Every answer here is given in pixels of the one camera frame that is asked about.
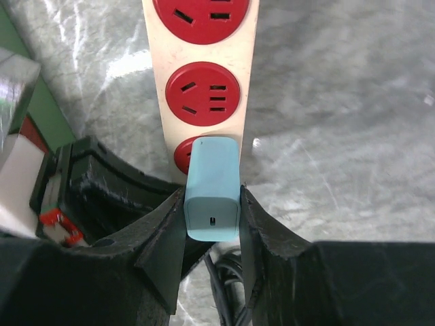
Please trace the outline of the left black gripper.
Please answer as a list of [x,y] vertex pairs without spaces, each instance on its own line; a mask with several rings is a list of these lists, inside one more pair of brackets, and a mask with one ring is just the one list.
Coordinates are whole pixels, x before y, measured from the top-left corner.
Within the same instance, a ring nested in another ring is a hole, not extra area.
[[43,157],[29,206],[38,218],[38,237],[91,245],[151,213],[179,187],[87,136]]

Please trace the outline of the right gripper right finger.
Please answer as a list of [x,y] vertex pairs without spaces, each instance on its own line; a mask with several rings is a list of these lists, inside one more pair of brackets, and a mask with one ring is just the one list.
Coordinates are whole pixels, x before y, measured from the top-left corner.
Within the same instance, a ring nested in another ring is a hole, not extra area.
[[254,325],[433,325],[430,242],[309,242],[241,188],[245,302]]

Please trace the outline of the cream power strip red sockets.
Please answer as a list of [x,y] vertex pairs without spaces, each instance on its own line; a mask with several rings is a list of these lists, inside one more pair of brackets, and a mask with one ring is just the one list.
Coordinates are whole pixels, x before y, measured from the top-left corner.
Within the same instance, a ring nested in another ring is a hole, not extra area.
[[184,183],[192,142],[241,142],[258,1],[144,1],[143,13],[172,180]]

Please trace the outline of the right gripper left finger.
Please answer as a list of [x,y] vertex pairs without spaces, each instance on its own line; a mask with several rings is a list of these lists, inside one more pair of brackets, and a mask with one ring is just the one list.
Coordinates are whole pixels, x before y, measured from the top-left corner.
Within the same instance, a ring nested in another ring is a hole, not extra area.
[[2,325],[167,325],[177,306],[184,191],[91,247],[1,239]]

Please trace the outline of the green power strip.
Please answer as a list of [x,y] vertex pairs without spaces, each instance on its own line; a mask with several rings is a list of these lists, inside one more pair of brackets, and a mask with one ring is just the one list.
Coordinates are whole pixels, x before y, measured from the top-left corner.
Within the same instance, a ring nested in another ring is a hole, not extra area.
[[[25,58],[32,57],[4,4],[1,5],[1,47]],[[17,109],[11,132],[25,136],[46,153],[76,140],[43,77],[38,78],[24,107]]]

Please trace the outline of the light blue charger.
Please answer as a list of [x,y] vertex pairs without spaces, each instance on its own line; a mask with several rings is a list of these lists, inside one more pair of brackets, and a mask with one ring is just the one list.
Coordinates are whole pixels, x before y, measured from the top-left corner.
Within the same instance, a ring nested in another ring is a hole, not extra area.
[[188,236],[231,242],[239,236],[239,144],[230,137],[199,137],[192,144],[184,197]]

